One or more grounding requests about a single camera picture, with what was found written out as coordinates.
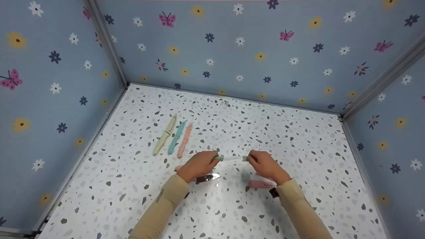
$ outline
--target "hand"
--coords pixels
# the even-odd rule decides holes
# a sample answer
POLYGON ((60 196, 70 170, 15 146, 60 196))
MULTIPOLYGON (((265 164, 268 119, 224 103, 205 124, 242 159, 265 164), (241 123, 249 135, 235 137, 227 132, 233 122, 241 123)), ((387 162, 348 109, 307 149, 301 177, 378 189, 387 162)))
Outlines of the hand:
POLYGON ((218 164, 217 151, 202 151, 193 155, 178 171, 179 175, 187 183, 192 179, 207 175, 218 164))
POLYGON ((251 150, 248 154, 248 162, 258 174, 272 179, 277 185, 291 180, 289 174, 266 151, 251 150))

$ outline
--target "pink knife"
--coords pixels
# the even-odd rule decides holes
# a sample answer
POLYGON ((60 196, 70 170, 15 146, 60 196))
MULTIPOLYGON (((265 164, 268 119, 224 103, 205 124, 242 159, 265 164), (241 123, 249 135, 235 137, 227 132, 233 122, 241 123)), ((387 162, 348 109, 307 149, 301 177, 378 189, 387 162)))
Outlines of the pink knife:
POLYGON ((179 159, 181 159, 183 157, 183 151, 184 151, 184 148, 186 147, 186 143, 189 141, 189 136, 190 136, 191 130, 192 130, 192 123, 190 123, 187 126, 186 132, 184 133, 183 141, 181 142, 181 145, 178 148, 177 157, 179 159))

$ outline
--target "yellow flower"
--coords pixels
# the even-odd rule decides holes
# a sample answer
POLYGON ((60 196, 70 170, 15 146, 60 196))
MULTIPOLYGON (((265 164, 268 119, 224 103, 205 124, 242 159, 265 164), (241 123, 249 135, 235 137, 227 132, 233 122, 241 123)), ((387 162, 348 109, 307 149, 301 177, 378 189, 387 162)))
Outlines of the yellow flower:
POLYGON ((10 45, 13 46, 13 48, 25 48, 26 39, 21 36, 21 33, 17 32, 11 32, 10 34, 7 34, 7 37, 9 38, 10 45))
POLYGON ((183 68, 183 69, 180 70, 180 73, 182 73, 183 75, 187 75, 187 74, 189 74, 189 70, 186 69, 186 68, 183 68))
POLYGON ((381 141, 378 143, 378 148, 380 150, 386 149, 388 147, 388 143, 386 141, 381 141))
POLYGON ((202 9, 201 6, 196 5, 196 6, 192 7, 192 14, 197 16, 197 17, 202 17, 204 15, 204 10, 202 9))
POLYGON ((179 53, 179 49, 177 46, 170 46, 168 48, 168 52, 173 55, 177 55, 179 53))
POLYGON ((255 58, 257 59, 257 60, 264 60, 264 58, 266 57, 266 55, 264 54, 264 52, 258 52, 256 55, 255 55, 255 58))
POLYGON ((17 132, 22 132, 24 130, 29 129, 30 121, 25 118, 17 118, 15 122, 13 122, 13 130, 17 132))
POLYGON ((309 26, 311 28, 317 28, 317 27, 320 27, 321 24, 322 24, 322 19, 320 17, 314 17, 313 19, 310 20, 309 26))
POLYGON ((406 125, 406 121, 407 121, 406 118, 398 118, 396 121, 397 127, 403 128, 406 125))

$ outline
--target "person's left hand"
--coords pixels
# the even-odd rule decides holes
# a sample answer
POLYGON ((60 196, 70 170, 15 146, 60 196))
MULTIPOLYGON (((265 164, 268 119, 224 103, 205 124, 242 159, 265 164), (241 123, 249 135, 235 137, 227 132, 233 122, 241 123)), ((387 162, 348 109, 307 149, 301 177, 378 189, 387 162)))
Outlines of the person's left hand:
POLYGON ((217 151, 202 151, 193 155, 178 171, 179 175, 187 183, 192 179, 207 175, 218 164, 217 151))

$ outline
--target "person's right hand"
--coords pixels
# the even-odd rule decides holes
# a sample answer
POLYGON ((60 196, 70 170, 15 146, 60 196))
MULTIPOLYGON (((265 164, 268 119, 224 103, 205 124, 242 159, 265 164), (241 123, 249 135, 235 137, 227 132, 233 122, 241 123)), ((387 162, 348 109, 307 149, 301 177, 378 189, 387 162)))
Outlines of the person's right hand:
POLYGON ((291 180, 289 174, 266 151, 251 150, 248 154, 248 162, 258 174, 272 179, 277 185, 291 180))

